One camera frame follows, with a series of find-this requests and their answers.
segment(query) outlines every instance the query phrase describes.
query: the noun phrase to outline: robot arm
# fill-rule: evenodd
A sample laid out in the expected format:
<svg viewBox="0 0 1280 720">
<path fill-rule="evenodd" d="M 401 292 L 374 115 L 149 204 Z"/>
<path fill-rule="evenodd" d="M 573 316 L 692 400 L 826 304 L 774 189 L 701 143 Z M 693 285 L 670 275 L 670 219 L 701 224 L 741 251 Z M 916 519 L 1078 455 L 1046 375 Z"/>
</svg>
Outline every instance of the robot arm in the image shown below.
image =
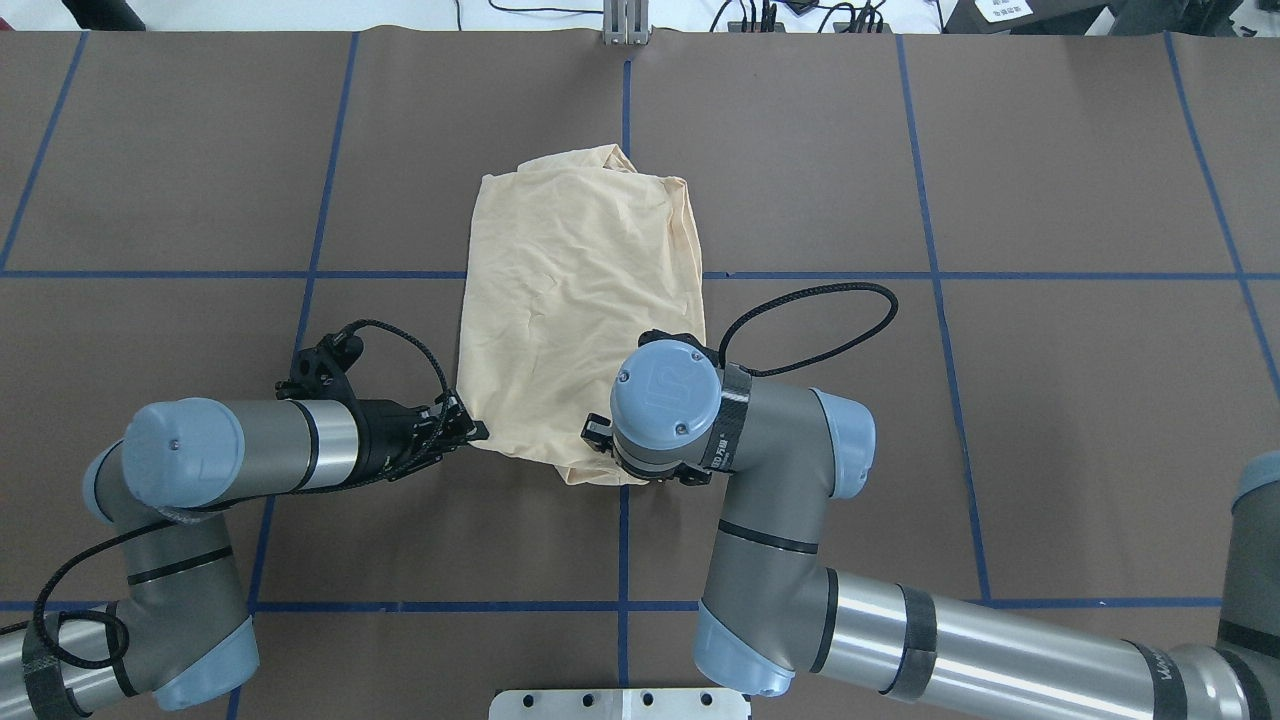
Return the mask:
<svg viewBox="0 0 1280 720">
<path fill-rule="evenodd" d="M 83 717 L 143 692 L 180 710 L 239 687 L 257 644 L 220 511 L 394 480 L 488 437 L 443 374 L 433 406 L 357 398 L 346 370 L 369 324 L 383 327 L 353 323 L 298 352 L 276 401 L 187 398 L 134 415 L 83 484 L 90 511 L 125 538 L 129 598 L 96 609 L 120 623 L 51 612 L 41 620 L 54 643 L 29 625 L 0 634 L 0 720 Z"/>
<path fill-rule="evenodd" d="M 751 378 L 680 340 L 622 365 L 584 439 L 639 478 L 728 473 L 694 660 L 778 696 L 797 670 L 992 719 L 1260 720 L 1280 711 L 1280 454 L 1245 475 L 1217 647 L 1093 637 L 822 568 L 826 503 L 856 495 L 876 446 L 861 405 Z"/>
</svg>

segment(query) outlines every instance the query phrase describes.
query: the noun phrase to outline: light blue joint cap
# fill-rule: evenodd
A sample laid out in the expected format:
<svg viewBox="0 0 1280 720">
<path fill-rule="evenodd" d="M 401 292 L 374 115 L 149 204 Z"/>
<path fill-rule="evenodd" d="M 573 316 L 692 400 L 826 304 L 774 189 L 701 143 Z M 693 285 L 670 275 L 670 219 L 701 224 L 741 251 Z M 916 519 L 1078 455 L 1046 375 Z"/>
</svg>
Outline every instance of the light blue joint cap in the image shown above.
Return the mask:
<svg viewBox="0 0 1280 720">
<path fill-rule="evenodd" d="M 648 450 L 676 450 L 705 433 L 719 414 L 721 380 L 696 347 L 659 340 L 631 354 L 609 393 L 613 427 Z"/>
<path fill-rule="evenodd" d="M 209 702 L 243 685 L 257 670 L 257 639 L 253 637 L 253 619 L 223 638 L 204 657 L 195 661 L 178 676 L 156 692 L 160 710 L 184 710 Z"/>
<path fill-rule="evenodd" d="M 244 429 L 221 402 L 188 397 L 138 410 L 124 430 L 124 484 L 151 507 L 198 507 L 232 486 Z"/>
<path fill-rule="evenodd" d="M 703 675 L 745 694 L 777 697 L 791 688 L 795 670 L 787 670 L 751 648 L 698 601 L 698 635 L 694 664 Z"/>
<path fill-rule="evenodd" d="M 1266 452 L 1249 460 L 1249 464 L 1244 466 L 1244 473 L 1240 475 L 1240 492 L 1235 495 L 1231 509 L 1234 510 L 1235 503 L 1245 495 L 1276 480 L 1280 480 L 1280 450 Z"/>
<path fill-rule="evenodd" d="M 84 469 L 84 479 L 81 480 L 81 493 L 84 497 L 84 507 L 88 507 L 90 515 L 97 518 L 99 520 L 111 524 L 111 519 L 102 512 L 102 506 L 97 503 L 97 473 L 102 469 L 102 462 L 106 462 L 106 456 L 111 454 L 122 441 L 115 441 L 110 447 L 97 454 L 97 457 L 88 464 Z"/>
<path fill-rule="evenodd" d="M 818 388 L 809 389 L 822 402 L 831 430 L 831 447 L 836 454 L 836 486 L 831 497 L 849 500 L 863 492 L 867 473 L 876 460 L 876 420 L 861 402 L 827 395 Z"/>
</svg>

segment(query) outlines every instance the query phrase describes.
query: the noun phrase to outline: grid of blue tape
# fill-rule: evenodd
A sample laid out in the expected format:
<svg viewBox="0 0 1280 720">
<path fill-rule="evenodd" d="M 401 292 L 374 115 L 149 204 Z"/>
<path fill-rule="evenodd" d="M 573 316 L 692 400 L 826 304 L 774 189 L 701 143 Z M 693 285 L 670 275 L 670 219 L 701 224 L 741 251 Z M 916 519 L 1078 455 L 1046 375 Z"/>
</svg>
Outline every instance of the grid of blue tape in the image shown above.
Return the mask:
<svg viewBox="0 0 1280 720">
<path fill-rule="evenodd" d="M 1249 314 L 1253 331 L 1257 336 L 1260 350 L 1266 361 L 1271 377 L 1272 389 L 1280 397 L 1280 374 L 1276 370 L 1275 357 L 1271 352 L 1266 332 L 1262 327 L 1249 288 L 1251 282 L 1280 281 L 1280 273 L 1247 273 L 1240 263 L 1239 251 L 1231 234 L 1230 224 L 1222 210 L 1217 186 L 1213 182 L 1212 172 L 1204 156 L 1196 122 L 1192 117 L 1190 105 L 1187 101 L 1187 92 L 1183 87 L 1181 70 L 1178 64 L 1178 55 L 1174 49 L 1172 36 L 1165 33 L 1165 49 L 1169 54 L 1169 63 L 1172 82 L 1178 92 L 1184 119 L 1187 122 L 1188 137 L 1192 150 L 1199 163 L 1204 176 L 1206 190 L 1217 215 L 1219 227 L 1222 232 L 1222 241 L 1231 258 L 1234 272 L 1230 273 L 1143 273 L 1143 272 L 1110 272 L 1110 273 L 1023 273 L 1023 272 L 947 272 L 938 266 L 937 249 L 933 237 L 933 219 L 929 213 L 928 188 L 925 178 L 924 160 L 920 154 L 920 142 L 916 132 L 915 109 L 911 101 L 910 70 L 908 68 L 906 46 L 901 36 L 896 36 L 899 70 L 902 82 L 902 101 L 906 109 L 908 131 L 911 143 L 911 159 L 915 168 L 916 191 L 919 193 L 920 220 L 924 227 L 924 240 L 929 258 L 928 272 L 707 272 L 707 281 L 728 279 L 896 279 L 896 281 L 927 281 L 933 287 L 936 310 L 938 315 L 938 329 L 942 336 L 942 351 L 947 373 L 947 384 L 951 393 L 951 406 L 956 432 L 960 438 L 964 459 L 964 480 L 969 495 L 969 516 L 973 536 L 974 559 L 978 573 L 978 585 L 980 597 L 970 602 L 1005 610 L 1061 610 L 1061 609 L 1107 609 L 1107 607 L 1219 607 L 1217 597 L 1091 597 L 1091 598 L 993 598 L 987 574 L 986 552 L 983 548 L 982 520 L 979 516 L 979 498 L 973 482 L 973 469 L 969 461 L 968 437 L 964 425 L 964 407 L 961 404 L 960 383 L 956 378 L 955 359 L 951 351 L 951 333 L 947 325 L 946 301 L 942 281 L 1198 281 L 1198 282 L 1234 282 L 1240 287 L 1244 305 Z M 320 270 L 320 251 L 324 245 L 325 220 L 328 218 L 329 200 L 333 191 L 333 181 L 338 168 L 339 150 L 342 146 L 342 129 L 347 113 L 347 101 L 351 96 L 352 76 L 356 67 L 356 56 L 360 46 L 360 33 L 351 33 L 351 45 L 347 55 L 346 76 L 343 78 L 342 95 L 338 104 L 338 114 L 334 123 L 333 143 L 329 152 L 329 165 L 325 173 L 324 191 L 320 201 L 320 213 L 316 219 L 315 241 L 311 249 L 311 259 L 306 270 L 9 270 L 5 268 L 13 246 L 17 242 L 22 225 L 23 214 L 31 193 L 36 187 L 41 164 L 49 143 L 58 127 L 67 95 L 70 91 L 84 54 L 88 33 L 81 33 L 72 55 L 70 65 L 63 81 L 58 100 L 54 104 L 45 133 L 41 137 L 36 158 L 32 161 L 31 173 L 27 176 L 26 186 L 18 201 L 9 232 L 5 236 L 3 249 L 0 249 L 0 278 L 55 278 L 55 279 L 305 279 L 306 290 L 302 297 L 302 309 L 298 316 L 298 328 L 294 338 L 294 350 L 302 346 L 306 336 L 307 320 L 311 310 L 311 297 L 317 279 L 463 279 L 465 272 L 453 270 Z M 622 65 L 622 127 L 621 146 L 627 155 L 631 150 L 631 60 L 625 60 Z M 616 612 L 618 618 L 618 682 L 622 687 L 628 683 L 628 644 L 627 644 L 627 616 L 630 612 L 691 612 L 696 610 L 696 601 L 635 601 L 630 598 L 630 488 L 618 489 L 618 594 L 616 601 L 527 601 L 527 602 L 262 602 L 259 600 L 262 583 L 262 568 L 266 561 L 266 547 L 270 541 L 271 518 L 275 510 L 274 498 L 269 498 L 262 510 L 262 523 L 259 533 L 257 550 L 253 557 L 253 570 L 250 580 L 248 609 L 251 612 Z M 81 610 L 101 605 L 104 601 L 63 601 L 50 602 L 50 610 Z M 0 611 L 29 612 L 29 601 L 0 601 Z M 228 720 L 234 720 L 239 707 L 239 691 L 232 693 L 227 708 Z"/>
</svg>

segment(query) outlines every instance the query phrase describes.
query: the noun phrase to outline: brown table surface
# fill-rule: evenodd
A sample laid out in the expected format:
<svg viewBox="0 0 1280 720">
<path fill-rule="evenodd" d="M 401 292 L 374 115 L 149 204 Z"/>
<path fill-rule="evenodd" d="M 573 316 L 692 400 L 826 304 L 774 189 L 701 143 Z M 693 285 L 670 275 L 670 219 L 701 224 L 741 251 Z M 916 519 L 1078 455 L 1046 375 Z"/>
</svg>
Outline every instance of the brown table surface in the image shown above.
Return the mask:
<svg viewBox="0 0 1280 720">
<path fill-rule="evenodd" d="M 1280 445 L 1276 67 L 1275 41 L 1160 36 L 0 33 L 0 620 L 109 536 L 79 478 L 134 410 L 269 398 L 298 342 L 360 316 L 452 373 L 480 178 L 618 142 L 689 179 L 716 337 L 824 281 L 901 297 L 790 378 L 879 424 L 824 562 L 1212 641 L 1238 474 Z M 878 311 L 792 305 L 735 352 L 810 354 Z M 412 348 L 367 345 L 362 395 L 434 396 Z M 262 666 L 183 716 L 484 717 L 498 689 L 704 683 L 722 493 L 568 488 L 466 450 L 239 507 Z M 55 600 L 124 594 L 122 565 Z M 956 715 L 801 675 L 755 716 Z"/>
</svg>

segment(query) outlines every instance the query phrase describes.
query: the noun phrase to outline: folded cloth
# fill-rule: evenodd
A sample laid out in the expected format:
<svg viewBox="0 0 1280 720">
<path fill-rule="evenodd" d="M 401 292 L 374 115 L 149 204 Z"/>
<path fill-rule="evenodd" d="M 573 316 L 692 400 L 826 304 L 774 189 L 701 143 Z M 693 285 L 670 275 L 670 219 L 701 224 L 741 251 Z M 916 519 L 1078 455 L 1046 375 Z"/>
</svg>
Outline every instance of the folded cloth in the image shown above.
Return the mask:
<svg viewBox="0 0 1280 720">
<path fill-rule="evenodd" d="M 608 414 L 644 331 L 707 334 L 703 258 L 680 178 L 644 176 L 616 145 L 486 176 L 471 218 L 458 393 L 492 438 L 568 484 L 637 483 L 579 437 Z"/>
</svg>

